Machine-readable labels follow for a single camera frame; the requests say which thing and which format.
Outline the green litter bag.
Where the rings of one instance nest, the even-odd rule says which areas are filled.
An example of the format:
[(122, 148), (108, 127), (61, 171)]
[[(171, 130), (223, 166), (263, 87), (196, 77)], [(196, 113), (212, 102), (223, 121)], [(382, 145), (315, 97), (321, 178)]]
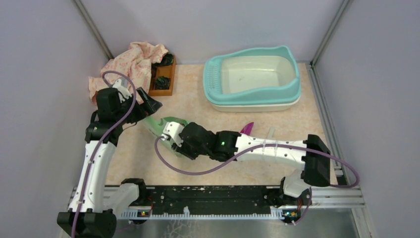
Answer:
[[(158, 137), (162, 134), (163, 129), (166, 125), (167, 122), (177, 122), (183, 126), (186, 126), (188, 123), (190, 123), (190, 121), (185, 120), (185, 119), (181, 119), (181, 118), (177, 118), (177, 117), (163, 117), (160, 119), (155, 119), (152, 116), (149, 116), (143, 120), (141, 120), (141, 123), (148, 129), (148, 131), (153, 134), (155, 137)], [(174, 151), (171, 148), (171, 143), (172, 141), (168, 142), (168, 141), (162, 141), (163, 146), (170, 151), (172, 154), (174, 154), (176, 157), (183, 157), (180, 153)]]

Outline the purple plastic scoop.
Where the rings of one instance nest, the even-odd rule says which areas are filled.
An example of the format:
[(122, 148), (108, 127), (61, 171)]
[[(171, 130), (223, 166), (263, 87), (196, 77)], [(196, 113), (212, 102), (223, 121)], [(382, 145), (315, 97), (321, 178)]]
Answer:
[(246, 124), (240, 131), (242, 134), (251, 135), (252, 129), (254, 126), (254, 122), (250, 122)]

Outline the white bag clip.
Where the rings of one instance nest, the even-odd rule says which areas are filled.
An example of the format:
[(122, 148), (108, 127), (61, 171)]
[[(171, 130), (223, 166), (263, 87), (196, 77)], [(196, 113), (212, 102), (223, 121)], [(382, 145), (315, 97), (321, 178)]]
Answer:
[(267, 138), (268, 139), (273, 139), (274, 138), (274, 133), (275, 133), (275, 127), (270, 127), (268, 134), (267, 134)]

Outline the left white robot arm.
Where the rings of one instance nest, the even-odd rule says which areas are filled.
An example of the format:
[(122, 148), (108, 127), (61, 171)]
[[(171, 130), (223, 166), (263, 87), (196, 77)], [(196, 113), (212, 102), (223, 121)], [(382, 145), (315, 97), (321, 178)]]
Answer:
[(110, 161), (123, 132), (123, 125), (137, 123), (154, 114), (162, 104), (143, 88), (133, 95), (121, 89), (106, 88), (98, 93), (98, 109), (91, 115), (85, 134), (85, 160), (79, 183), (66, 212), (57, 216), (57, 224), (72, 238), (111, 238), (117, 218), (130, 205), (151, 205), (151, 197), (141, 178), (126, 178), (108, 200), (104, 198)]

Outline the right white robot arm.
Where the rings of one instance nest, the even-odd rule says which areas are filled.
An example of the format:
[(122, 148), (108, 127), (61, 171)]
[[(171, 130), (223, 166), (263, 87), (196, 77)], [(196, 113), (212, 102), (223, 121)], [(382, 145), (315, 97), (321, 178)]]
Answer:
[(309, 134), (300, 141), (276, 141), (237, 131), (213, 133), (194, 122), (170, 122), (164, 131), (173, 140), (172, 148), (191, 160), (203, 155), (219, 162), (258, 160), (294, 167), (279, 190), (284, 204), (292, 204), (310, 186), (330, 186), (330, 151), (317, 135)]

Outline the teal litter box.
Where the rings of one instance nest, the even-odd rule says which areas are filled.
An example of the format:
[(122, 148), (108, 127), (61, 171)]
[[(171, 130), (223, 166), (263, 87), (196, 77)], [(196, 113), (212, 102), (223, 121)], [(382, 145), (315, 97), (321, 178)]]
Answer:
[(221, 112), (272, 112), (292, 107), (301, 97), (297, 62), (286, 45), (250, 48), (207, 60), (206, 99)]

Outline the dark plant near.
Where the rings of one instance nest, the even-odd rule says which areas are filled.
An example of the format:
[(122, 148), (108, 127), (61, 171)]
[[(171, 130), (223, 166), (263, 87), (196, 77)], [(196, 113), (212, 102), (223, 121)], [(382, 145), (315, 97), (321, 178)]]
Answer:
[(168, 90), (170, 88), (170, 78), (165, 76), (159, 76), (155, 79), (154, 89), (155, 90)]

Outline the dark plant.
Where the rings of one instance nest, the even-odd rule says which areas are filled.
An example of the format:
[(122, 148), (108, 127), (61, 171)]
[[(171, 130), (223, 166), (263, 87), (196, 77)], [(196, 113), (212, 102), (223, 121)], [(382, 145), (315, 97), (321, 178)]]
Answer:
[(154, 89), (155, 90), (168, 90), (170, 88), (170, 78), (165, 76), (159, 76), (155, 79)]
[(163, 56), (159, 66), (169, 66), (172, 65), (174, 62), (174, 55), (171, 53), (167, 53)]

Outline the wooden tray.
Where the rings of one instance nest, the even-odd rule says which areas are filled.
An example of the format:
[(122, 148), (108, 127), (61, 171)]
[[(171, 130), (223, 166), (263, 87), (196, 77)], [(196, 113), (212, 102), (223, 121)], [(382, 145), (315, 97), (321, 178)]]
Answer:
[(172, 96), (175, 80), (176, 57), (167, 53), (160, 63), (151, 66), (150, 96)]

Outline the pink patterned cloth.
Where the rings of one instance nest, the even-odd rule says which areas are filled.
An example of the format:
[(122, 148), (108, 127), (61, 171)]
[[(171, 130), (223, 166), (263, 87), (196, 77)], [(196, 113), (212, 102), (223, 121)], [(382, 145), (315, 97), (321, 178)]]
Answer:
[(132, 42), (128, 50), (109, 60), (100, 70), (99, 77), (88, 78), (89, 97), (94, 105), (99, 90), (107, 88), (102, 79), (106, 71), (117, 71), (129, 77), (135, 88), (142, 87), (149, 92), (152, 78), (152, 64), (160, 63), (168, 53), (163, 44), (152, 45), (148, 42)]

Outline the dark plant far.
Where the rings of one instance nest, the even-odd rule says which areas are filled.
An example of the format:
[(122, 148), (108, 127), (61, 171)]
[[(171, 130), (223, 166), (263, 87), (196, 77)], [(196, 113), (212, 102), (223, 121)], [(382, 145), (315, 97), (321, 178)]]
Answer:
[(174, 55), (171, 53), (167, 53), (163, 56), (159, 66), (169, 66), (172, 65), (174, 62)]

